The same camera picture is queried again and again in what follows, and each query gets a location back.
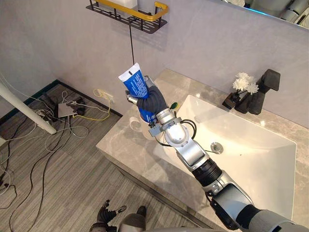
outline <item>white pole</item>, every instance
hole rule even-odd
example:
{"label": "white pole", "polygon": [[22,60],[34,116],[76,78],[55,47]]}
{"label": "white pole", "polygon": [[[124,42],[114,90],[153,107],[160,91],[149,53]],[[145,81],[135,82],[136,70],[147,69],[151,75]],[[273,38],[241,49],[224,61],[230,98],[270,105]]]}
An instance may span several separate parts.
{"label": "white pole", "polygon": [[39,127],[46,130],[50,134],[55,134],[56,130],[49,123],[45,122],[40,116],[33,112],[26,104],[18,99],[7,87],[0,82],[0,96],[15,106],[24,115],[34,121]]}

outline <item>sink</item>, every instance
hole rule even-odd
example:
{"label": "sink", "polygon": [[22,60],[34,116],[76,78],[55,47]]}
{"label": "sink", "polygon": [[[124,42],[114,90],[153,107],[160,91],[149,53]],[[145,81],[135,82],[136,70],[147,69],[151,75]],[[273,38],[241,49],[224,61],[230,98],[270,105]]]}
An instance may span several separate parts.
{"label": "sink", "polygon": [[[195,121],[195,140],[205,150],[211,150],[213,142],[223,146],[223,153],[208,154],[249,194],[257,208],[292,218],[296,143],[265,129],[263,121],[256,125],[191,95],[177,116]],[[192,135],[190,125],[185,125]],[[193,177],[174,148],[156,145],[154,154]]]}

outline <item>marble countertop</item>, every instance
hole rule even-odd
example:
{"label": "marble countertop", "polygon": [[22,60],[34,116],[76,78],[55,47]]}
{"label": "marble countertop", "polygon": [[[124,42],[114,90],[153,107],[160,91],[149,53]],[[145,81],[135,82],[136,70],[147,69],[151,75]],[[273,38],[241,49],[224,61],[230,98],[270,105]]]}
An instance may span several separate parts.
{"label": "marble countertop", "polygon": [[[155,83],[168,105],[173,102],[182,105],[190,94],[226,110],[221,105],[227,96],[226,93],[174,71],[162,71]],[[258,125],[263,122],[266,129],[296,142],[293,221],[309,227],[309,130],[266,110],[262,110],[258,116],[249,113],[244,115],[234,109],[230,112]],[[137,179],[142,179],[149,187],[196,218],[213,228],[224,228],[207,203],[200,184],[193,177],[155,155],[157,142],[147,140],[142,133],[133,131],[129,127],[131,117],[139,117],[138,109],[134,105],[101,139],[97,148],[117,166]]]}

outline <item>blue tube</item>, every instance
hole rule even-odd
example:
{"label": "blue tube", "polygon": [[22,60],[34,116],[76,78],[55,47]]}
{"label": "blue tube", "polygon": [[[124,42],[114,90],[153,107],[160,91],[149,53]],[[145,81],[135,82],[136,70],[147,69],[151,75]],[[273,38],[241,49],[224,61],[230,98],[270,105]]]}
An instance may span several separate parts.
{"label": "blue tube", "polygon": [[[118,77],[129,90],[130,94],[137,98],[148,98],[147,86],[143,75],[140,71],[140,66],[135,63],[129,70]],[[146,122],[152,122],[155,119],[155,114],[139,108],[141,118]]]}

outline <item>sink drain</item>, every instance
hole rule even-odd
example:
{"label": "sink drain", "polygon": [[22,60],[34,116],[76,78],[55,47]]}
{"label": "sink drain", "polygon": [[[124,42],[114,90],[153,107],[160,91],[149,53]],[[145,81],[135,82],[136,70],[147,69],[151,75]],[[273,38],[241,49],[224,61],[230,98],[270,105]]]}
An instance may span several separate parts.
{"label": "sink drain", "polygon": [[223,146],[218,142],[213,142],[211,144],[211,150],[217,154],[221,154],[223,152]]}

